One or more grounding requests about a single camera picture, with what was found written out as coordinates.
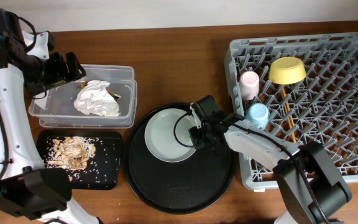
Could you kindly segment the white napkin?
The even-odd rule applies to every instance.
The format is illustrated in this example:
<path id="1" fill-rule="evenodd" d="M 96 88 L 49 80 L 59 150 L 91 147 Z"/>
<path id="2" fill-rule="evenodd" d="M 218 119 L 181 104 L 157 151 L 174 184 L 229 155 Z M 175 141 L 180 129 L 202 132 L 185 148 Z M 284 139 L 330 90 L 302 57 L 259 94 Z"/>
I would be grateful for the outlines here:
<path id="1" fill-rule="evenodd" d="M 73 106 L 79 112 L 90 115 L 117 117 L 120 115 L 119 105 L 114 93 L 107 89 L 110 83 L 103 80 L 91 80 L 83 82 L 80 92 L 73 102 Z"/>

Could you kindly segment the grey plate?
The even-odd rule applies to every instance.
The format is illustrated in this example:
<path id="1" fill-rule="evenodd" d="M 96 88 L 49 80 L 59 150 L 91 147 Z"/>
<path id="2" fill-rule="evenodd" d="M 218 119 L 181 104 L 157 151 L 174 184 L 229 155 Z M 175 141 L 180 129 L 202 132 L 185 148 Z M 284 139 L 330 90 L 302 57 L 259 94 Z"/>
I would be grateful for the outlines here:
<path id="1" fill-rule="evenodd" d="M 164 162 L 181 162 L 191 157 L 196 149 L 179 144 L 173 134 L 177 120 L 186 113 L 178 108 L 164 109 L 147 122 L 144 138 L 148 150 Z"/>

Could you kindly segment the blue cup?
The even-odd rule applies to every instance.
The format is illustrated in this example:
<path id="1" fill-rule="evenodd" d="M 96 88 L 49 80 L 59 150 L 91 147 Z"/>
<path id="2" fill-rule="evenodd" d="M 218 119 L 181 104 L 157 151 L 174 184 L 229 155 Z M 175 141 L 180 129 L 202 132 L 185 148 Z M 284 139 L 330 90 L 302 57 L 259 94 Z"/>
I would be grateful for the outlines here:
<path id="1" fill-rule="evenodd" d="M 262 103 L 255 103 L 247 110 L 246 119 L 259 129 L 265 129 L 269 123 L 269 109 Z"/>

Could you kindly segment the pink cup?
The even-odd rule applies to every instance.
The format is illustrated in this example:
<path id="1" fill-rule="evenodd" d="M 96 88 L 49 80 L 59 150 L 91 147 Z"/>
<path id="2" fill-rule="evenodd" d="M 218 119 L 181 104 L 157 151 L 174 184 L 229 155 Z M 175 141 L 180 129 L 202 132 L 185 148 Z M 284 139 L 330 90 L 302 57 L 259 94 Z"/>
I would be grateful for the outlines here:
<path id="1" fill-rule="evenodd" d="M 253 100 L 259 94 L 259 76 L 253 71 L 244 72 L 239 79 L 243 100 Z"/>

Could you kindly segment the food scraps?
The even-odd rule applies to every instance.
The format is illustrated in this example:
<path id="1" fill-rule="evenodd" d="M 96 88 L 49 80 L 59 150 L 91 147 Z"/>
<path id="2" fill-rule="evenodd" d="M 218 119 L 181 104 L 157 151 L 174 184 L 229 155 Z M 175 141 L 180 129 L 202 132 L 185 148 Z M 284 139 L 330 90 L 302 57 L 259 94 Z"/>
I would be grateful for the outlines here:
<path id="1" fill-rule="evenodd" d="M 46 167 L 68 171 L 68 179 L 80 177 L 96 154 L 96 146 L 90 138 L 73 136 L 54 138 L 47 151 Z"/>

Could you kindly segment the yellow bowl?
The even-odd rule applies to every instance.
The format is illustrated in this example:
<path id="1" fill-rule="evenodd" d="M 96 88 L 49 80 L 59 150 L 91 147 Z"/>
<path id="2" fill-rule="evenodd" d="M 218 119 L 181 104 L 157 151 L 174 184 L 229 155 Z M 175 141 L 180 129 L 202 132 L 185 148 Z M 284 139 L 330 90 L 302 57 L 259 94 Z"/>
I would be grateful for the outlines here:
<path id="1" fill-rule="evenodd" d="M 272 83 L 288 85 L 298 83 L 306 78 L 303 61 L 296 57 L 276 59 L 270 66 L 268 79 Z"/>

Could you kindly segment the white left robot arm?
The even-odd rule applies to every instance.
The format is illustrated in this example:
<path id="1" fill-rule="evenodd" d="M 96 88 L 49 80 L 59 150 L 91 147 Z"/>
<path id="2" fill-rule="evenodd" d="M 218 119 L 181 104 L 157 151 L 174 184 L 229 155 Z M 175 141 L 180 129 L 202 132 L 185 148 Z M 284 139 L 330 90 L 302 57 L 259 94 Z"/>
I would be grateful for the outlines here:
<path id="1" fill-rule="evenodd" d="M 86 75 L 76 55 L 54 51 L 49 32 L 25 34 L 24 19 L 0 9 L 0 211 L 45 223 L 99 223 L 73 198 L 61 168 L 44 165 L 25 97 Z"/>

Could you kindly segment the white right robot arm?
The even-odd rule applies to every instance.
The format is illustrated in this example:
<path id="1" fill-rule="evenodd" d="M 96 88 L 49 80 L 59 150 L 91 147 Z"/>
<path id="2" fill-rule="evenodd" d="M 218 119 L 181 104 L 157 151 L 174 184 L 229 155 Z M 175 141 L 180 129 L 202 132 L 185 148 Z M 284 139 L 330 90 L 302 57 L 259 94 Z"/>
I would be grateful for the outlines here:
<path id="1" fill-rule="evenodd" d="M 192 103 L 189 112 L 196 121 L 189 130 L 196 149 L 226 146 L 273 172 L 286 206 L 276 223 L 328 223 L 351 201 L 348 184 L 321 143 L 289 142 L 239 114 L 227 116 L 211 95 Z"/>

